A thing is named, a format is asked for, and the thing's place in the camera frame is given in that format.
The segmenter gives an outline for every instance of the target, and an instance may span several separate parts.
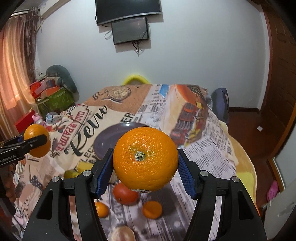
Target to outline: red box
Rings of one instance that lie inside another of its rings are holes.
[[[32,110],[31,112],[28,112],[23,117],[21,117],[16,123],[15,127],[17,128],[17,131],[21,134],[24,132],[29,125],[31,125],[34,121],[32,116],[35,115],[35,111]]]

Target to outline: purple plate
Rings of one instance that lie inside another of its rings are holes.
[[[109,148],[115,148],[120,137],[134,128],[143,126],[147,125],[136,122],[124,122],[106,128],[94,140],[95,155],[102,160]]]

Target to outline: wooden door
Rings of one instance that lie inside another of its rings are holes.
[[[287,139],[296,115],[296,42],[282,19],[270,6],[262,6],[269,31],[271,62],[261,108],[265,127],[279,138],[274,157]]]

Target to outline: black television screen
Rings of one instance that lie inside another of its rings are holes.
[[[159,0],[96,0],[98,25],[123,18],[160,13]]]

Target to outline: wooden floor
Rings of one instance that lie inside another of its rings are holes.
[[[263,120],[256,112],[230,112],[229,134],[235,138],[250,157],[257,174],[257,206],[267,202],[266,194],[275,180],[267,157],[278,142],[272,129],[257,127]]]

